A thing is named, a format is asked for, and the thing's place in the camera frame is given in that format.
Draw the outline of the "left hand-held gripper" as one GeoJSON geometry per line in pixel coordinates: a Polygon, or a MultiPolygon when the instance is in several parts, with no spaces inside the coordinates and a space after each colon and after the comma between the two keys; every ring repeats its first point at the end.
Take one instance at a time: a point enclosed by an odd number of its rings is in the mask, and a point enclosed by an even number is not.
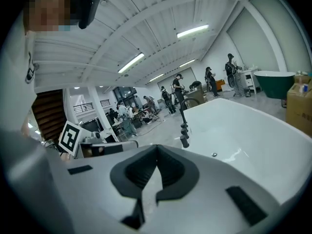
{"type": "Polygon", "coordinates": [[[99,132],[90,132],[67,120],[59,137],[58,145],[67,153],[75,156],[81,143],[91,144],[93,156],[111,155],[139,147],[135,140],[101,143],[99,132]]]}

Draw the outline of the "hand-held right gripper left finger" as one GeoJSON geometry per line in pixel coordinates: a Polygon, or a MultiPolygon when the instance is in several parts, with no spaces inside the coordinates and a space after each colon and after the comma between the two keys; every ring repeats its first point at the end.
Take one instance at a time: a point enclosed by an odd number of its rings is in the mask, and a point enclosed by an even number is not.
{"type": "Polygon", "coordinates": [[[138,149],[63,162],[57,151],[19,132],[0,130],[0,167],[9,189],[26,212],[50,234],[158,234],[143,222],[143,210],[123,197],[110,180],[111,168],[138,149]]]}

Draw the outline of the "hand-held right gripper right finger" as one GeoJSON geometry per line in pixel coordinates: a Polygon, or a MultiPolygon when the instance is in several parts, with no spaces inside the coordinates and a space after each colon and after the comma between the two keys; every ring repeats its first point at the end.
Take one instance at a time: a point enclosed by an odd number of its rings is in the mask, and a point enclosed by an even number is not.
{"type": "Polygon", "coordinates": [[[286,183],[260,177],[234,160],[205,150],[163,145],[146,148],[157,159],[163,189],[146,224],[149,234],[266,234],[284,217],[291,194],[286,183]]]}

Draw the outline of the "white bathtub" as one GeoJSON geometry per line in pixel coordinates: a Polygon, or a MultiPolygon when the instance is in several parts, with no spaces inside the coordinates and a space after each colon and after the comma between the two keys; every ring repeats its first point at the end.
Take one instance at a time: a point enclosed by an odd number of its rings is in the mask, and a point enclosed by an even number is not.
{"type": "Polygon", "coordinates": [[[280,203],[312,178],[312,138],[276,117],[222,98],[184,115],[189,151],[231,165],[280,203]]]}

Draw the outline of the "black bathtub faucet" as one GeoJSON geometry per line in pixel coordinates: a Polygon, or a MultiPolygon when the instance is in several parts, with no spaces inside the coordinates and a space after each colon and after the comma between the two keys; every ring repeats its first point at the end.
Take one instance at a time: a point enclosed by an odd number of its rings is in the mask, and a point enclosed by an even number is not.
{"type": "Polygon", "coordinates": [[[180,141],[182,143],[182,147],[183,148],[188,148],[189,147],[189,143],[188,143],[188,139],[189,139],[189,135],[188,135],[188,125],[187,125],[187,121],[185,119],[185,115],[184,115],[184,110],[183,110],[183,107],[185,105],[185,103],[189,100],[192,100],[192,101],[195,101],[198,105],[200,104],[199,103],[199,100],[196,99],[196,98],[186,98],[182,101],[182,104],[181,104],[181,107],[180,107],[180,113],[181,113],[181,116],[182,116],[182,120],[183,120],[183,123],[181,124],[181,136],[180,136],[180,141]]]}

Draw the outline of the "dark green bathtub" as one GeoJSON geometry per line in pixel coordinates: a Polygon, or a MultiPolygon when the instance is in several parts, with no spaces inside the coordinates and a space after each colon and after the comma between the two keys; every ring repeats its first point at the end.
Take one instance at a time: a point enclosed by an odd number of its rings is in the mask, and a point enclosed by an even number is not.
{"type": "Polygon", "coordinates": [[[261,89],[268,98],[285,100],[294,84],[294,72],[256,71],[254,73],[261,89]]]}

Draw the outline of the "black balcony railing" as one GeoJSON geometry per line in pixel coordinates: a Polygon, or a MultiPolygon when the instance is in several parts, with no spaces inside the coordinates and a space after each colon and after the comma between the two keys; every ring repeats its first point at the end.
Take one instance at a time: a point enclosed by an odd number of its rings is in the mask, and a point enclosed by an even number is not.
{"type": "Polygon", "coordinates": [[[94,110],[92,103],[85,103],[73,107],[75,114],[81,114],[94,110]]]}

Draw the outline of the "dark wooden staircase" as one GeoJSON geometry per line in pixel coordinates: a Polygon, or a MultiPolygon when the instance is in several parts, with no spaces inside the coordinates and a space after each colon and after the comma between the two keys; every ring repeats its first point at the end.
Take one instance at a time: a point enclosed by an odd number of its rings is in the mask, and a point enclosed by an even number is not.
{"type": "Polygon", "coordinates": [[[67,121],[64,112],[63,90],[38,93],[32,105],[32,112],[38,124],[41,137],[44,140],[58,142],[67,121]]]}

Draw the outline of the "brown wooden cabinet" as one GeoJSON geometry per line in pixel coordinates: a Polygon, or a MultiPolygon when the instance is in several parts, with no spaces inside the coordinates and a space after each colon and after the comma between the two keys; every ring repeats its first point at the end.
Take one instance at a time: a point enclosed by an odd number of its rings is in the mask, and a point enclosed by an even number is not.
{"type": "Polygon", "coordinates": [[[200,104],[205,102],[204,95],[202,90],[190,91],[186,94],[187,98],[195,98],[199,101],[200,104]]]}

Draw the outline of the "person's grey shirt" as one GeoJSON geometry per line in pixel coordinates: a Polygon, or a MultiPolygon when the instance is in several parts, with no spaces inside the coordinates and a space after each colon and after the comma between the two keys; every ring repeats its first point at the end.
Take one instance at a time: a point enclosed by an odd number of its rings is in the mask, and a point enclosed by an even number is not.
{"type": "Polygon", "coordinates": [[[34,91],[35,33],[25,31],[23,13],[0,49],[0,129],[20,131],[37,95],[34,91]]]}

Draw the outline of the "white cabinet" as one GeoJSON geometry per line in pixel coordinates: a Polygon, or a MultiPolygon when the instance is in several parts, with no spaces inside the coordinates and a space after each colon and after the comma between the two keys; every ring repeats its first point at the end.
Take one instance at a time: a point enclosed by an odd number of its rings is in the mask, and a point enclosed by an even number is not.
{"type": "Polygon", "coordinates": [[[255,95],[257,94],[257,90],[261,90],[260,84],[255,76],[257,71],[257,68],[251,68],[240,72],[242,86],[244,88],[249,88],[255,95]]]}

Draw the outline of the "brown cardboard box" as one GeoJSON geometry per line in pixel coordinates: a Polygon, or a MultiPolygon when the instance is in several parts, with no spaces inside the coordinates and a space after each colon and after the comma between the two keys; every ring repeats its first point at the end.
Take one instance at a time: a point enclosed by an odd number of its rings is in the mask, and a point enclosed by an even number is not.
{"type": "Polygon", "coordinates": [[[287,92],[286,122],[312,137],[312,77],[295,76],[293,86],[287,92]],[[309,85],[302,93],[302,85],[309,85]]]}

